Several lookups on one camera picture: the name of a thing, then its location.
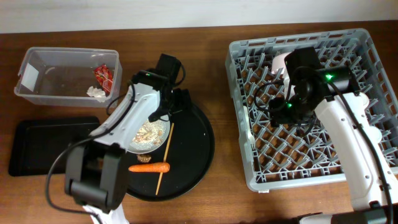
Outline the pink saucer plate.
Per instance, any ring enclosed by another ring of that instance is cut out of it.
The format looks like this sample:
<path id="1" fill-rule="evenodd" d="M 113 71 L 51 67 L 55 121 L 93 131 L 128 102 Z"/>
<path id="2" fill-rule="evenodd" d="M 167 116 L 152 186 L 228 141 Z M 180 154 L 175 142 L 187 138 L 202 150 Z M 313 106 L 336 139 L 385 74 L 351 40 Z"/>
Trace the pink saucer plate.
<path id="1" fill-rule="evenodd" d="M 280 54 L 272 60 L 271 74 L 277 75 L 277 73 L 280 71 L 280 74 L 283 78 L 286 76 L 287 68 L 285 64 L 285 58 L 289 54 L 290 52 Z"/>

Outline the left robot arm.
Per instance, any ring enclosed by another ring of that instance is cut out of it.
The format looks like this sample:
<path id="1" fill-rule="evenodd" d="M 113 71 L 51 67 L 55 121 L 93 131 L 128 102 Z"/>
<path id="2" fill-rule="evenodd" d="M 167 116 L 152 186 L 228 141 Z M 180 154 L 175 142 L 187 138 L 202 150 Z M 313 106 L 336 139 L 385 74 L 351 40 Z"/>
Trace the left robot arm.
<path id="1" fill-rule="evenodd" d="M 180 60 L 161 54 L 155 68 L 140 70 L 109 118 L 66 150 L 65 192 L 94 223 L 126 223 L 122 200 L 128 185 L 129 145 L 141 126 L 187 108 L 187 90 L 178 88 Z"/>

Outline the red snack wrapper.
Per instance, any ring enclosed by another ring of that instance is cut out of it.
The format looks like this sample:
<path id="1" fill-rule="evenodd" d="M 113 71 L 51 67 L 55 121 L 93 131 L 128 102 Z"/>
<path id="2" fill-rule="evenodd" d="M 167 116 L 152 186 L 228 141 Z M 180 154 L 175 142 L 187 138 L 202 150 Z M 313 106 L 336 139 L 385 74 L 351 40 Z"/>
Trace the red snack wrapper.
<path id="1" fill-rule="evenodd" d="M 94 75 L 105 93 L 110 94 L 113 85 L 113 74 L 110 69 L 105 64 L 102 64 L 94 69 Z"/>

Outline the white tissue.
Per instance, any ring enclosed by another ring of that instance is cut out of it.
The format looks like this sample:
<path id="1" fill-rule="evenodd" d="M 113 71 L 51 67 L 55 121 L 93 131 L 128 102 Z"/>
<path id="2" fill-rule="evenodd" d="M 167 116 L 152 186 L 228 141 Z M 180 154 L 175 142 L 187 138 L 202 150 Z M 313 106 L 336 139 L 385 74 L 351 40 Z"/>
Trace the white tissue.
<path id="1" fill-rule="evenodd" d="M 86 94 L 100 103 L 103 103 L 106 101 L 106 92 L 100 88 L 95 88 L 93 86 L 89 87 L 87 90 Z"/>

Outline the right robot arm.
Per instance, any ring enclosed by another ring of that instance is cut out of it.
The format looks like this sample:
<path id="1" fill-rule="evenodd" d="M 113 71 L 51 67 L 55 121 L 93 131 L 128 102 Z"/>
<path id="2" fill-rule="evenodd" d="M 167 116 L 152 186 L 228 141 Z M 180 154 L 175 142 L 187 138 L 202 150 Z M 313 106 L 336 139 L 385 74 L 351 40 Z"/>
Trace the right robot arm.
<path id="1" fill-rule="evenodd" d="M 369 124 L 369 98 L 347 66 L 324 67 L 313 47 L 276 56 L 272 71 L 282 74 L 285 95 L 269 102 L 272 124 L 306 122 L 315 115 L 326 129 L 349 185 L 352 212 L 314 214 L 299 223 L 397 223 L 397 178 Z"/>

